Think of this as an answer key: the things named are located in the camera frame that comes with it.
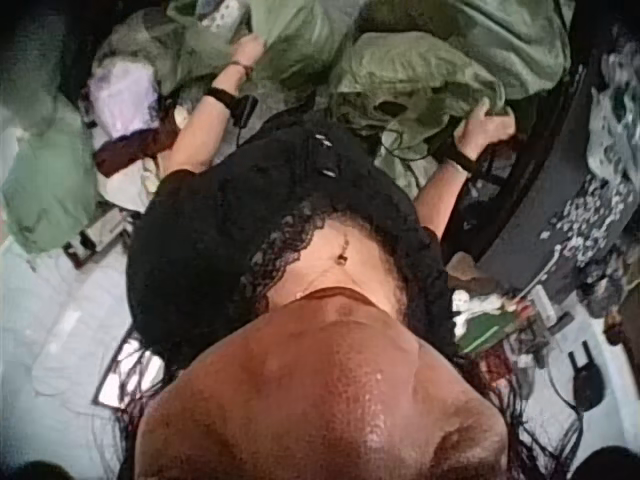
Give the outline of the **person's left hand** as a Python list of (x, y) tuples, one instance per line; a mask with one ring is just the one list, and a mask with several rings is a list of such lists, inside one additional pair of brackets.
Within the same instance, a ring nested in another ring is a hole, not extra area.
[(252, 33), (240, 38), (232, 46), (231, 61), (246, 69), (253, 69), (266, 49), (266, 42), (259, 35)]

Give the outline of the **person's right hand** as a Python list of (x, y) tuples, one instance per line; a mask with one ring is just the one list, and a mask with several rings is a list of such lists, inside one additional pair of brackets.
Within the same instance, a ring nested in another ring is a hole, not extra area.
[(455, 130), (454, 143), (459, 152), (476, 161), (487, 146), (506, 141), (515, 133), (513, 111), (507, 107), (504, 114), (491, 114), (490, 101), (483, 98)]

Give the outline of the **green bed sheet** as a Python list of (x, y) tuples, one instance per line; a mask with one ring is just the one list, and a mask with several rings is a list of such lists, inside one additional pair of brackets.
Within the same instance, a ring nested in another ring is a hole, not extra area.
[(326, 84), (335, 118), (423, 155), (483, 98), (494, 110), (552, 89), (570, 64), (573, 0), (245, 0), (267, 46), (257, 76)]

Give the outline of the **white patterned cloth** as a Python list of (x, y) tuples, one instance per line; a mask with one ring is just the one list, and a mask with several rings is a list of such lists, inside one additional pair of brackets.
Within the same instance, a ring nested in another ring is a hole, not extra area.
[(197, 0), (195, 15), (203, 26), (214, 32), (235, 30), (247, 9), (245, 0)]

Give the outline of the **black wrist band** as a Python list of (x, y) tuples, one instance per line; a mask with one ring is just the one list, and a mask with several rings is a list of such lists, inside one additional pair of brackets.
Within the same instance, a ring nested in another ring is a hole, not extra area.
[(229, 111), (233, 125), (238, 129), (247, 127), (259, 103), (254, 95), (235, 96), (217, 87), (209, 87), (205, 95), (215, 99)]
[(458, 150), (454, 143), (448, 143), (439, 148), (435, 154), (440, 162), (449, 161), (459, 167), (468, 177), (479, 176), (481, 166)]

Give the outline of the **grey green crumpled cloth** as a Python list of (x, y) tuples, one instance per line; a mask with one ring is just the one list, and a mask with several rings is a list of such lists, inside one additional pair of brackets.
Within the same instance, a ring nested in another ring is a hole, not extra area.
[(186, 11), (192, 0), (167, 8), (145, 8), (117, 25), (99, 47), (92, 64), (96, 74), (117, 60), (146, 63), (167, 95), (199, 77), (219, 72), (230, 60), (229, 40)]

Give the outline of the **lavender cloth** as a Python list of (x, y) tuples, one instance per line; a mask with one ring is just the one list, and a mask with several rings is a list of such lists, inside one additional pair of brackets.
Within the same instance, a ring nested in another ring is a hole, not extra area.
[(126, 59), (108, 61), (88, 82), (96, 123), (111, 139), (159, 126), (154, 69)]

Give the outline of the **maroon cloth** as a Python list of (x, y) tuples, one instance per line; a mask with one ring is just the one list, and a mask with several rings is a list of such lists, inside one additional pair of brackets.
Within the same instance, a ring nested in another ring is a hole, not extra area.
[(155, 157), (169, 150), (179, 132), (177, 126), (167, 124), (107, 141), (94, 153), (96, 169), (104, 177), (110, 178), (138, 160)]

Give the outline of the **green pillow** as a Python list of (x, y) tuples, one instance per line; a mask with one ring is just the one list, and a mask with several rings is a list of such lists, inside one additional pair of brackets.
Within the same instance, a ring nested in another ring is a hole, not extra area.
[(0, 188), (9, 233), (30, 255), (58, 249), (96, 216), (91, 135), (75, 109), (61, 108), (46, 131), (19, 136), (17, 146)]

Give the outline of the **dark curved furniture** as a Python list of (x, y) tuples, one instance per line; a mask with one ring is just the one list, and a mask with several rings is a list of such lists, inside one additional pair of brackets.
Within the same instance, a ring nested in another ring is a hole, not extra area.
[[(443, 238), (444, 258), (465, 252), (502, 285), (519, 291), (535, 281), (552, 248), (539, 239), (549, 220), (591, 173), (586, 150), (592, 91), (603, 82), (602, 51), (583, 57), (568, 81), (539, 103), (537, 120), (498, 194), (465, 195)], [(573, 292), (547, 295), (561, 303)]]

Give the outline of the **green flat book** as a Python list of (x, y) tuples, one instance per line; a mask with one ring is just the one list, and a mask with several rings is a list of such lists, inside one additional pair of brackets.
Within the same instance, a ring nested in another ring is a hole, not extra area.
[(514, 321), (506, 317), (476, 317), (469, 321), (457, 345), (464, 354), (480, 353), (504, 340), (513, 330)]

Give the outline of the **white floral cloth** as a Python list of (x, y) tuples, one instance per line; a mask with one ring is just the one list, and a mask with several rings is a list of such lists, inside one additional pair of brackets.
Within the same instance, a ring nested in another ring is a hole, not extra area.
[(602, 90), (592, 91), (588, 167), (613, 185), (627, 180), (640, 195), (640, 43), (601, 59)]

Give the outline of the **white crumpled sheet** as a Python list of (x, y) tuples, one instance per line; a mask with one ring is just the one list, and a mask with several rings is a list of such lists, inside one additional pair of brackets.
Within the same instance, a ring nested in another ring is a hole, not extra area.
[(0, 428), (28, 449), (92, 437), (114, 419), (94, 396), (131, 319), (126, 254), (77, 270), (61, 251), (0, 249)]

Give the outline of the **dark speckled cloth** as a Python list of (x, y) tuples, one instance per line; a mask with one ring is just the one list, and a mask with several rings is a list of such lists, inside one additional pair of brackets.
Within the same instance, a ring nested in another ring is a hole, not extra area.
[(594, 318), (612, 315), (640, 283), (640, 193), (588, 175), (539, 239), (552, 250), (535, 281), (550, 295), (575, 293)]

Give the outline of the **black power adapter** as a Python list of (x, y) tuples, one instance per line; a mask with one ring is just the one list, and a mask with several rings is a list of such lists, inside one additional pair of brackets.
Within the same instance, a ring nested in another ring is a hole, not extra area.
[(576, 409), (586, 413), (598, 407), (605, 398), (606, 385), (600, 367), (594, 360), (586, 340), (581, 342), (586, 361), (579, 365), (573, 351), (568, 359), (573, 370), (573, 399)]

